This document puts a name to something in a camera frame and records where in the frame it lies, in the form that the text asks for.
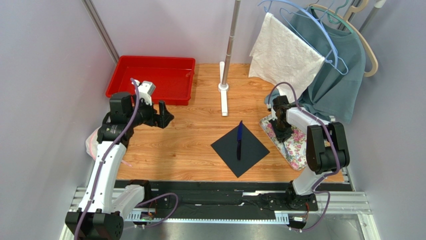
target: red plastic bin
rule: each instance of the red plastic bin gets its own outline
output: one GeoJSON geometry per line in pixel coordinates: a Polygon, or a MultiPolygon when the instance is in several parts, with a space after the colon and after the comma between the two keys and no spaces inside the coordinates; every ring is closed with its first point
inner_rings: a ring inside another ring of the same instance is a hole
{"type": "Polygon", "coordinates": [[[163,100],[168,105],[187,106],[191,99],[195,62],[194,58],[184,57],[121,56],[106,96],[110,98],[118,92],[135,94],[130,81],[134,78],[155,84],[151,96],[154,103],[163,100]]]}

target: blue-green garment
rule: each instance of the blue-green garment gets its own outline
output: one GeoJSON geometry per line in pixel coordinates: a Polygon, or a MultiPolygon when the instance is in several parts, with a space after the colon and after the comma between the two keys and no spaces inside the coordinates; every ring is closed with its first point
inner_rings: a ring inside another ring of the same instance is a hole
{"type": "MultiPolygon", "coordinates": [[[[326,56],[330,52],[329,42],[311,19],[294,15],[290,23],[321,55],[326,56]]],[[[363,80],[366,54],[356,33],[333,29],[325,24],[324,27],[349,72],[341,75],[330,64],[324,63],[318,75],[299,98],[299,102],[306,110],[321,119],[330,120],[328,116],[335,116],[339,121],[349,123],[363,80]]],[[[343,64],[339,63],[338,68],[342,73],[345,72],[343,64]]]]}

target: white towel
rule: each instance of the white towel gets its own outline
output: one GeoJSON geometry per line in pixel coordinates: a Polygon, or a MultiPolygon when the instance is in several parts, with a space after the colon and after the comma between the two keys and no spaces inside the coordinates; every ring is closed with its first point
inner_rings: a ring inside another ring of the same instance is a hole
{"type": "MultiPolygon", "coordinates": [[[[251,50],[248,77],[258,77],[272,84],[290,83],[299,98],[312,83],[325,58],[284,24],[267,13],[259,36],[251,50]]],[[[277,87],[280,95],[294,102],[293,92],[286,84],[277,87]]]]}

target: robotic arm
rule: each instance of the robotic arm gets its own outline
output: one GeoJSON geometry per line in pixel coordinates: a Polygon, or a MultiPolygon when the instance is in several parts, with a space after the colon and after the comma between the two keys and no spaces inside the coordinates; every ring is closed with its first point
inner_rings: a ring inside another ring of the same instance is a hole
{"type": "MultiPolygon", "coordinates": [[[[163,101],[159,101],[159,113],[157,113],[151,99],[154,90],[155,85],[152,82],[144,81],[138,86],[140,102],[136,117],[119,142],[108,153],[108,157],[103,163],[96,192],[78,233],[81,240],[119,240],[123,233],[124,218],[142,200],[151,198],[151,188],[148,181],[134,181],[131,185],[126,186],[124,192],[114,202],[113,189],[120,162],[126,153],[129,140],[134,134],[134,127],[145,124],[164,129],[175,118],[167,111],[166,104],[163,101]]],[[[134,112],[132,99],[135,100],[136,97],[128,92],[118,92],[113,94],[109,100],[110,112],[106,114],[102,126],[97,132],[99,143],[97,158],[87,186],[88,190],[92,189],[96,182],[95,178],[102,156],[131,119],[134,112]]],[[[73,233],[82,216],[82,210],[86,208],[89,200],[90,192],[86,192],[78,205],[78,211],[68,212],[65,217],[65,224],[73,233]]]]}
{"type": "MultiPolygon", "coordinates": [[[[313,196],[313,186],[324,175],[336,171],[337,165],[330,146],[325,145],[326,133],[314,119],[299,110],[294,103],[289,103],[286,96],[278,96],[271,108],[272,128],[281,142],[291,137],[292,126],[296,126],[306,134],[307,166],[298,178],[291,182],[286,190],[286,204],[292,209],[299,209],[309,202],[313,196]]],[[[331,136],[332,144],[337,152],[340,167],[349,165],[349,151],[345,129],[340,122],[322,120],[331,136]]]]}

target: wall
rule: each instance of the wall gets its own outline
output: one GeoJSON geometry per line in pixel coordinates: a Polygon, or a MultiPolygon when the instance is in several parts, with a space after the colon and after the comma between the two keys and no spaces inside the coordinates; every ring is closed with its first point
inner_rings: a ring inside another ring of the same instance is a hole
{"type": "MultiPolygon", "coordinates": [[[[191,57],[197,63],[225,60],[233,0],[94,0],[94,5],[119,55],[191,57]]],[[[261,0],[242,0],[235,32],[231,61],[250,63],[249,53],[261,30],[265,11],[261,0]]],[[[307,6],[313,0],[293,0],[307,6]]],[[[328,6],[332,0],[322,0],[328,6]]],[[[335,8],[345,0],[336,0],[335,8]]],[[[272,13],[281,7],[275,2],[272,13]]]]}
{"type": "MultiPolygon", "coordinates": [[[[346,126],[349,170],[366,191],[381,239],[424,239],[426,17],[422,0],[388,0],[363,35],[379,61],[346,126]]],[[[360,27],[363,15],[354,19],[360,27]]]]}
{"type": "Polygon", "coordinates": [[[57,240],[115,66],[81,1],[2,1],[0,23],[0,238],[57,240]]]}

